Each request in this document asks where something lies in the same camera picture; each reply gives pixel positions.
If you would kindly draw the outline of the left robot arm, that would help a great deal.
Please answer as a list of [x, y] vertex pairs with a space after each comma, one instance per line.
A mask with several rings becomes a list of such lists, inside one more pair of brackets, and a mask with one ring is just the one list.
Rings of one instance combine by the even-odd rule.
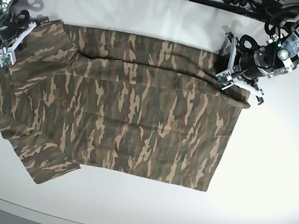
[[296, 69], [299, 64], [299, 6], [283, 8], [269, 14], [265, 32], [270, 36], [267, 43], [259, 45], [251, 36], [237, 38], [227, 33], [231, 52], [228, 67], [217, 73], [223, 84], [234, 79], [252, 83], [259, 77], [274, 77]]

